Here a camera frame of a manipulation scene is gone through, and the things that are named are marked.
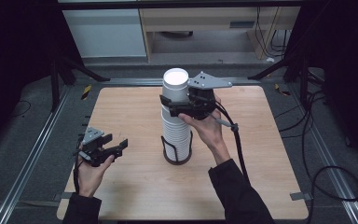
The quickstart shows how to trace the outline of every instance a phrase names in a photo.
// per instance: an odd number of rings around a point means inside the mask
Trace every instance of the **person's left hand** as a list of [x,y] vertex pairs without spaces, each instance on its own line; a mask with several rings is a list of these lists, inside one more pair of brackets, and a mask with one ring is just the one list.
[[115,156],[109,156],[104,163],[99,167],[92,167],[89,163],[84,162],[78,157],[78,181],[79,181],[79,195],[92,198],[95,191],[100,187],[103,181],[103,174],[107,168],[112,164]]

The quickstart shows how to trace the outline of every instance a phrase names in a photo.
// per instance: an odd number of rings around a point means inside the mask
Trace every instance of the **wooden tabletop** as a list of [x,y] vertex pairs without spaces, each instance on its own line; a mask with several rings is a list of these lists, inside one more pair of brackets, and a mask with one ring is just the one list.
[[[104,88],[89,126],[112,133],[113,147],[125,138],[129,146],[106,171],[95,197],[102,199],[100,219],[198,220],[224,219],[208,176],[215,167],[210,150],[193,130],[193,155],[186,164],[171,165],[163,156],[161,87]],[[274,219],[304,219],[300,192],[264,91],[257,86],[217,89],[222,105],[240,127],[243,157],[252,186]],[[239,165],[232,131],[223,127],[229,153]],[[72,174],[66,192],[75,191]],[[69,200],[62,200],[57,217],[63,219]]]

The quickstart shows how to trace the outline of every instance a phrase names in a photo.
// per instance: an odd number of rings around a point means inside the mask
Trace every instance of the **black sleeve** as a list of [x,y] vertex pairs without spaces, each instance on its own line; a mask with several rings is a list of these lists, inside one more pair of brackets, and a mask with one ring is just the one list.
[[98,224],[102,201],[73,193],[62,224]]
[[209,177],[225,208],[226,223],[274,223],[263,200],[252,188],[248,175],[242,175],[234,160],[211,168]]

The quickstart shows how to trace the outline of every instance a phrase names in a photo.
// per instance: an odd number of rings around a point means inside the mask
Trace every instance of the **human hand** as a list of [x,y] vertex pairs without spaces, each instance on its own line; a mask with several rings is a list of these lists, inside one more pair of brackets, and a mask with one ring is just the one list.
[[103,181],[103,174],[107,168],[112,164],[113,155],[109,156],[104,163],[101,163],[99,167],[92,167],[89,163],[83,162],[83,159],[78,157],[78,183],[79,183],[79,195],[92,198],[95,191],[100,187]]
[[[220,98],[215,95],[217,102],[221,102]],[[206,119],[197,120],[186,114],[179,114],[179,119],[194,127],[199,133],[200,139],[212,151],[216,164],[220,164],[230,159],[226,143],[222,135],[222,125],[215,120],[221,118],[220,112],[215,111]]]

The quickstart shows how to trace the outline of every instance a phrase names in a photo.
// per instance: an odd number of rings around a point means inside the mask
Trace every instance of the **stack of cups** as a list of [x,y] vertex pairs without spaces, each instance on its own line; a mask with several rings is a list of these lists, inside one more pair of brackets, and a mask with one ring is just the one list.
[[[173,102],[188,102],[188,73],[181,68],[165,72],[162,95]],[[183,164],[191,157],[190,126],[177,117],[171,117],[170,109],[161,105],[162,143],[165,159],[171,164]]]

